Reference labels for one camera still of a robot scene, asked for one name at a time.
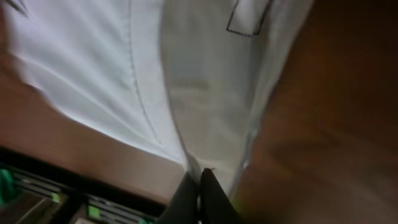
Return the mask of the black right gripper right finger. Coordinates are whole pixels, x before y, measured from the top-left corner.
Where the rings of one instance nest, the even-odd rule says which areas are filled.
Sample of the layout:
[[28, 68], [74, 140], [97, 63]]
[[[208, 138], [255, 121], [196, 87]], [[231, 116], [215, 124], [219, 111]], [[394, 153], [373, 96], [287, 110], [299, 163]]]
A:
[[203, 224], [242, 224], [243, 221], [224, 193], [213, 171], [203, 170], [200, 181], [201, 222]]

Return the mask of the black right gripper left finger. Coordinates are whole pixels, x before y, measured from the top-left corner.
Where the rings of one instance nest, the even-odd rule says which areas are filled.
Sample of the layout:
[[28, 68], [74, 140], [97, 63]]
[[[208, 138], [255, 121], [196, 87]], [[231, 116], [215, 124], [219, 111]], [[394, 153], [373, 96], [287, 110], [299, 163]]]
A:
[[169, 206], [155, 224], [198, 224], [198, 186], [186, 173]]

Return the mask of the white printed t-shirt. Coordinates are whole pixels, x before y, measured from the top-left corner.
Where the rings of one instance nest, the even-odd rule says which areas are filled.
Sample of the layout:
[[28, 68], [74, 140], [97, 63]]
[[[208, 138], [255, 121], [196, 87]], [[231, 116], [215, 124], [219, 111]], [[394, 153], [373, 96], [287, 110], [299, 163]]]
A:
[[6, 1], [22, 79], [56, 110], [227, 194], [311, 1]]

